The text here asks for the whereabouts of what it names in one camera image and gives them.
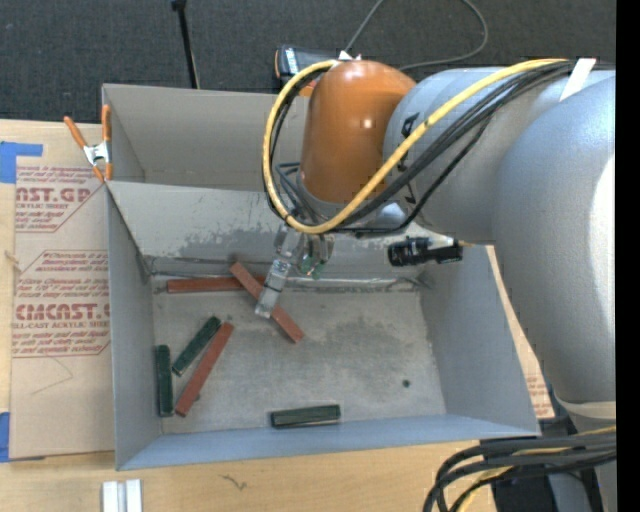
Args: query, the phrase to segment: black metal stand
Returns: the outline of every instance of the black metal stand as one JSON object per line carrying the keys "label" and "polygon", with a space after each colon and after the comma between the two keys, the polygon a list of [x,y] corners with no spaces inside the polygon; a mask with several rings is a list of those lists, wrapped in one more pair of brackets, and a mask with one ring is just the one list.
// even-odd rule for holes
{"label": "black metal stand", "polygon": [[189,80],[192,89],[200,89],[200,81],[196,72],[196,63],[191,51],[191,42],[189,40],[189,27],[187,26],[187,15],[185,9],[187,0],[171,0],[171,8],[178,13],[180,20],[180,32],[182,33],[182,42],[184,44],[184,53],[187,58],[187,67],[189,68]]}

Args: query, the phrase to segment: cable bundle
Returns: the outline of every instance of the cable bundle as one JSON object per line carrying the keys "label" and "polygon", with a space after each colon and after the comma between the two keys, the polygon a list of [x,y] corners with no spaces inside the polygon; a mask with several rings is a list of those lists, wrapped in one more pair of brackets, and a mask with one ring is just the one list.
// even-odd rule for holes
{"label": "cable bundle", "polygon": [[[275,170],[278,179],[274,179],[273,157],[280,130],[293,99],[307,84],[338,64],[338,61],[320,62],[309,66],[290,80],[276,99],[265,129],[263,141],[263,178],[265,190],[270,199],[272,209],[290,226],[307,234],[323,234],[337,231],[391,233],[402,230],[415,219],[420,209],[424,207],[437,187],[442,184],[446,177],[455,169],[456,165],[477,143],[484,129],[491,121],[492,116],[498,109],[534,87],[558,79],[561,76],[566,76],[573,68],[573,63],[565,59],[539,59],[503,68],[479,80],[447,101],[440,108],[436,109],[420,123],[398,148],[396,148],[371,180],[356,194],[354,199],[334,217],[327,219],[319,212],[313,210],[311,205],[304,200],[302,194],[297,190],[295,180],[290,179],[290,176],[298,171],[296,163],[276,166]],[[433,125],[469,98],[482,91],[486,92],[490,86],[494,86],[494,88],[444,130],[443,133],[404,170],[401,176],[388,184],[386,189],[375,198],[368,200],[372,191],[396,166],[402,164],[403,159],[406,158],[411,147],[431,129]],[[392,197],[404,187],[410,187],[411,181],[431,162],[462,137],[472,133],[473,130],[476,131],[470,141],[451,159],[450,164],[441,175],[437,177],[433,185],[416,201],[416,205],[412,211],[408,213],[407,219],[402,224],[393,228],[384,229],[354,226],[356,222],[362,220],[392,199]],[[284,166],[288,168],[286,172],[282,171]]]}
{"label": "cable bundle", "polygon": [[[484,460],[470,462],[477,457]],[[423,511],[431,512],[437,506],[438,512],[463,512],[484,485],[582,471],[613,462],[616,457],[615,426],[562,437],[491,441],[458,452],[442,464]],[[479,474],[476,481],[453,504],[447,505],[446,487],[474,474]]]}

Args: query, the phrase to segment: dark green block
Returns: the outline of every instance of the dark green block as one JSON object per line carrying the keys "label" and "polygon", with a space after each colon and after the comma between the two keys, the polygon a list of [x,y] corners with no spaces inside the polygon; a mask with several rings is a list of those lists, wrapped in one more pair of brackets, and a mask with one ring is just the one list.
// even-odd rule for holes
{"label": "dark green block", "polygon": [[167,345],[158,345],[155,347],[155,361],[158,390],[158,414],[160,416],[173,416],[171,354]]}
{"label": "dark green block", "polygon": [[220,320],[217,317],[212,316],[207,320],[173,363],[173,372],[176,375],[182,375],[189,368],[219,328]]}
{"label": "dark green block", "polygon": [[321,405],[302,409],[289,409],[271,413],[271,425],[275,428],[326,425],[340,419],[340,406]]}

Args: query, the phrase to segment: gray bin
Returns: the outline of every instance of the gray bin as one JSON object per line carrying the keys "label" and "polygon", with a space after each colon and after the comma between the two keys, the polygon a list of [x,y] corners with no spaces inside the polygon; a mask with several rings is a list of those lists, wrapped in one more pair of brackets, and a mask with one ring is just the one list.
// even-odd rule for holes
{"label": "gray bin", "polygon": [[[117,469],[538,433],[482,247],[395,269],[386,246],[402,237],[338,236],[325,278],[293,276],[281,296],[299,344],[244,291],[167,293],[167,279],[228,276],[235,261],[267,272],[279,219],[260,152],[274,97],[107,85],[104,101]],[[304,112],[300,100],[282,160],[299,158]],[[234,325],[229,343],[188,416],[161,418],[153,347],[177,356],[211,315]],[[192,371],[173,376],[176,397]],[[270,426],[271,411],[328,403],[336,425]]]}

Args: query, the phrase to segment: wooden stick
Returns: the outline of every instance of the wooden stick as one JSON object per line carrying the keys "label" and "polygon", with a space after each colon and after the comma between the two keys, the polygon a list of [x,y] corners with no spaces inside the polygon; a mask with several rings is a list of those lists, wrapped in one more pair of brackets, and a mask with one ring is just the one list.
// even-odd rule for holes
{"label": "wooden stick", "polygon": [[[254,299],[258,300],[260,298],[262,285],[241,263],[234,263],[231,266],[231,273],[238,278],[238,281],[242,283],[242,286],[246,288]],[[276,305],[276,307],[273,308],[271,318],[273,318],[282,330],[287,333],[294,343],[298,343],[302,338],[304,338],[304,332],[302,332],[302,329],[296,325],[289,314],[280,306]]]}
{"label": "wooden stick", "polygon": [[[264,276],[256,276],[256,281],[264,283]],[[169,279],[167,281],[168,293],[193,293],[193,292],[230,292],[244,290],[244,287],[235,277],[201,277],[196,279]]]}
{"label": "wooden stick", "polygon": [[186,416],[189,414],[191,406],[195,402],[196,398],[198,398],[200,390],[204,386],[207,377],[209,377],[209,374],[213,369],[213,365],[216,364],[220,354],[222,354],[222,350],[227,344],[227,341],[229,341],[229,337],[232,332],[233,325],[225,322],[220,326],[220,329],[216,332],[211,343],[209,343],[207,351],[202,356],[202,359],[198,363],[198,367],[191,376],[191,379],[187,383],[187,386],[184,388],[184,391],[180,395],[178,403],[176,404],[175,411],[180,416]]}

